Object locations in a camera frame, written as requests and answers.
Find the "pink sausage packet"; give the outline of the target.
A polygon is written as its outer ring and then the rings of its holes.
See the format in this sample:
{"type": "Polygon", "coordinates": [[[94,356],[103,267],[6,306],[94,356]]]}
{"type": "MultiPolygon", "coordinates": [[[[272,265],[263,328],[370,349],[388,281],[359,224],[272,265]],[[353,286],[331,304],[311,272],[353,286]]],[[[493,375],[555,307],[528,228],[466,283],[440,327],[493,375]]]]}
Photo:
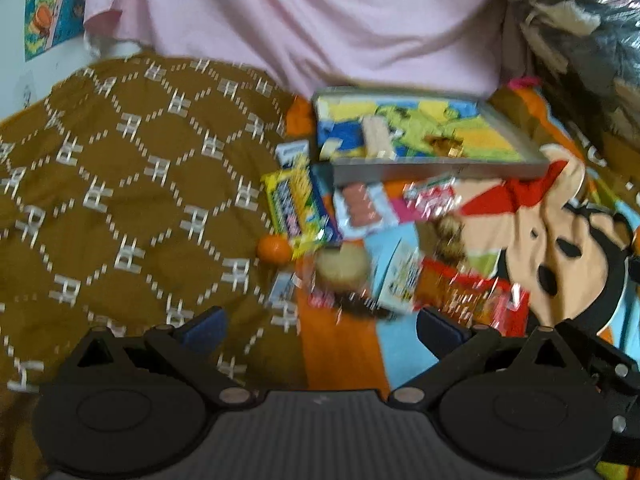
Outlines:
{"type": "Polygon", "coordinates": [[[400,223],[382,183],[353,183],[337,188],[333,205],[344,240],[359,240],[400,223]]]}

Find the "orange mandarin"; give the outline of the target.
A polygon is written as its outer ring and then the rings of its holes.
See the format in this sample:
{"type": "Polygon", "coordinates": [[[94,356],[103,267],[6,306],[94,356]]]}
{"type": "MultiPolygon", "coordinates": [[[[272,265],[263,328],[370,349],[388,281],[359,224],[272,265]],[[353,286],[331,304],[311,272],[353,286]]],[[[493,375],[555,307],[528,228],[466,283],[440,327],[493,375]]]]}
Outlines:
{"type": "Polygon", "coordinates": [[[270,266],[286,266],[292,261],[293,251],[286,237],[270,234],[258,240],[256,255],[270,266]]]}

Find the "blue white tube packet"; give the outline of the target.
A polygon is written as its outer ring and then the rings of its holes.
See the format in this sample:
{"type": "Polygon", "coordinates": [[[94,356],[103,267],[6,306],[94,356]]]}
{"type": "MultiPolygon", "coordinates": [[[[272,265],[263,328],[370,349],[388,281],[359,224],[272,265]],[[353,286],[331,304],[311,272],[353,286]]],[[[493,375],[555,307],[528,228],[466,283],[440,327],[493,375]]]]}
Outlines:
{"type": "Polygon", "coordinates": [[[306,167],[310,163],[310,145],[306,140],[281,143],[274,152],[282,169],[306,167]]]}

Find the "yellow green snack packet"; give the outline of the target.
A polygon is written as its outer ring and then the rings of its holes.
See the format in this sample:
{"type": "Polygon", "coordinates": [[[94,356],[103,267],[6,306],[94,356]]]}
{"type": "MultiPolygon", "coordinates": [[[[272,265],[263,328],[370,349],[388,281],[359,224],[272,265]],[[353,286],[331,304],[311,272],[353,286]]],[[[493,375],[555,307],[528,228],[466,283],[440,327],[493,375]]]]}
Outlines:
{"type": "Polygon", "coordinates": [[[308,159],[262,177],[273,227],[283,235],[293,258],[340,244],[341,235],[318,189],[308,159]]]}

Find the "clear bag of clothes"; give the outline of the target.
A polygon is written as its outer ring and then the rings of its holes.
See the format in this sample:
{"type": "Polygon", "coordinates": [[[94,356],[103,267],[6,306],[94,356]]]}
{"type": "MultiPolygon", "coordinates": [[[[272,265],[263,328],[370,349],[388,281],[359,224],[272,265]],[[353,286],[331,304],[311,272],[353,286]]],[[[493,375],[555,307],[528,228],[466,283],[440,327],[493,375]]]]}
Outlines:
{"type": "Polygon", "coordinates": [[[593,121],[639,147],[639,0],[508,0],[529,47],[593,121]]]}

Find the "quail egg packet red label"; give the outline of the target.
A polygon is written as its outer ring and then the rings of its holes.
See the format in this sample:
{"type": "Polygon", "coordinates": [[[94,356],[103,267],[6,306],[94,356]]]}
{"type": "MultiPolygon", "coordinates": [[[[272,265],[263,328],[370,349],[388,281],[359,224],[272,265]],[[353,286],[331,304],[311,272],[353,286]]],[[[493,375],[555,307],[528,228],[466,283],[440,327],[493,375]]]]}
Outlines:
{"type": "Polygon", "coordinates": [[[434,258],[455,268],[466,258],[463,224],[458,216],[462,197],[456,191],[456,184],[456,177],[445,174],[410,182],[402,190],[408,216],[432,225],[434,258]]]}

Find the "beige rice cracker bar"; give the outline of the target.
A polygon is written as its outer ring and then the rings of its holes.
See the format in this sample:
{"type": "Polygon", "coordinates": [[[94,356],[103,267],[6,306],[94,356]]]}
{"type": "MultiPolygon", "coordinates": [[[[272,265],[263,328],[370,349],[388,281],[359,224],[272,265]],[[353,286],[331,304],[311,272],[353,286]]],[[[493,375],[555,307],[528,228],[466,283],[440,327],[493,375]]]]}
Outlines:
{"type": "Polygon", "coordinates": [[[370,158],[394,159],[396,154],[386,119],[378,115],[367,115],[361,119],[364,147],[370,158]]]}

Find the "red snack packet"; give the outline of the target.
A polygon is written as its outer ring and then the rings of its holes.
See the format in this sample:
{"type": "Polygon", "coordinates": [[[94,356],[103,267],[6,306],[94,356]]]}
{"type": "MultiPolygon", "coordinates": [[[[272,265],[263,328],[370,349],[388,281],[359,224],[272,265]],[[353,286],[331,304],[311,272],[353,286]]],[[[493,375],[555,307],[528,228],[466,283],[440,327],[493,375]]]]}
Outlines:
{"type": "Polygon", "coordinates": [[[529,291],[504,278],[463,273],[437,260],[424,259],[413,307],[434,308],[448,320],[470,328],[484,324],[502,336],[523,337],[529,312],[529,291]]]}

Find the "colourful cartoon monkey blanket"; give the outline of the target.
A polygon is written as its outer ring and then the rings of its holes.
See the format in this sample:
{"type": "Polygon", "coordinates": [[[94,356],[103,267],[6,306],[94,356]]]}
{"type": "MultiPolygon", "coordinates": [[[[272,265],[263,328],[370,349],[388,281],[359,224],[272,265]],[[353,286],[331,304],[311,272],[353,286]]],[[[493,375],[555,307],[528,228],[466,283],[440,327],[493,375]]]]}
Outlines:
{"type": "MultiPolygon", "coordinates": [[[[566,318],[639,354],[639,142],[598,126],[578,94],[514,82],[491,105],[550,159],[533,181],[463,181],[463,244],[471,268],[522,285],[529,322],[566,318]]],[[[292,389],[389,392],[434,363],[416,320],[368,321],[299,298],[292,389]]]]}

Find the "round biscuit packet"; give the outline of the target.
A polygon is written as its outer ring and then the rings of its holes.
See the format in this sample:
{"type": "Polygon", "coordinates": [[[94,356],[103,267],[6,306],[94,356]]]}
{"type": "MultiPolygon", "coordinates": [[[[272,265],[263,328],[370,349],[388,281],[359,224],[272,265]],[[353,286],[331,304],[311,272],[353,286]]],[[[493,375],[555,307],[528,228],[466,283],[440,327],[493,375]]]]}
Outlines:
{"type": "Polygon", "coordinates": [[[361,244],[324,246],[303,256],[297,267],[300,290],[309,307],[337,309],[337,292],[358,292],[371,297],[372,260],[361,244]]]}

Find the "small dark jerky packet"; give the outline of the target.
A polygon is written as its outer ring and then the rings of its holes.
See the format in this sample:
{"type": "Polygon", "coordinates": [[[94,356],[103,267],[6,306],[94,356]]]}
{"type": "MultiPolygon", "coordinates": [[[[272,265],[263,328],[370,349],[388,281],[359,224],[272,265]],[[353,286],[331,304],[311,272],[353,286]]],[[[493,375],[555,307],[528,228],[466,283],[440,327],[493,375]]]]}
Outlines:
{"type": "Polygon", "coordinates": [[[337,292],[334,295],[334,306],[362,318],[388,321],[395,317],[392,311],[381,307],[374,298],[360,295],[358,292],[337,292]]]}

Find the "gold foil snack packet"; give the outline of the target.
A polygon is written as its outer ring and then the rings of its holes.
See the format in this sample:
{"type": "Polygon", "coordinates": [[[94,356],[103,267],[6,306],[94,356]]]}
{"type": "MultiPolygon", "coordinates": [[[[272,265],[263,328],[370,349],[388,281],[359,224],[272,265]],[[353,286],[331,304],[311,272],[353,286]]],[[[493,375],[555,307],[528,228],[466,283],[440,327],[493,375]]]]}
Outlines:
{"type": "Polygon", "coordinates": [[[424,136],[424,142],[437,157],[464,157],[463,141],[455,136],[424,136]]]}

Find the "small white blue packet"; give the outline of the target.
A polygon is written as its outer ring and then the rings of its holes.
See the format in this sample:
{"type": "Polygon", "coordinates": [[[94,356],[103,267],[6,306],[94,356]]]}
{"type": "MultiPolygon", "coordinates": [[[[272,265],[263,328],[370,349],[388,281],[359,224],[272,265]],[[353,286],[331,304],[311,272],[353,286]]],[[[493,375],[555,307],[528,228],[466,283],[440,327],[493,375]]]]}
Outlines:
{"type": "Polygon", "coordinates": [[[272,308],[283,308],[295,300],[295,291],[294,274],[280,272],[271,287],[268,304],[272,308]]]}

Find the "colourful wall poster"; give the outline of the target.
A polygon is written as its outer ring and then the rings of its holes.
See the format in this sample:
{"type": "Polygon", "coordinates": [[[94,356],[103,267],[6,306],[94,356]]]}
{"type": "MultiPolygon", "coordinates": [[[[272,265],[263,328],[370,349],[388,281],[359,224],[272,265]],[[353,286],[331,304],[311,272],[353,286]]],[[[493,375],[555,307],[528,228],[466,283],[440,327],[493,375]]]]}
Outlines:
{"type": "Polygon", "coordinates": [[[25,0],[25,60],[84,33],[85,0],[25,0]]]}

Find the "brown PF patterned pillow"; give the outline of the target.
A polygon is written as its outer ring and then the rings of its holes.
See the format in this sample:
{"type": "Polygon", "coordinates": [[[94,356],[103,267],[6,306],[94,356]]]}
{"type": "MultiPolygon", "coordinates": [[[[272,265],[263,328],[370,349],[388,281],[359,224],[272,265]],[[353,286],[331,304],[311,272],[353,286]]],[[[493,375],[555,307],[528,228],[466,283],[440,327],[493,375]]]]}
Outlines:
{"type": "Polygon", "coordinates": [[[139,54],[78,70],[1,125],[1,474],[46,467],[40,387],[93,327],[138,336],[209,307],[213,362],[252,389],[306,386],[294,306],[258,242],[262,177],[295,99],[254,68],[139,54]]]}

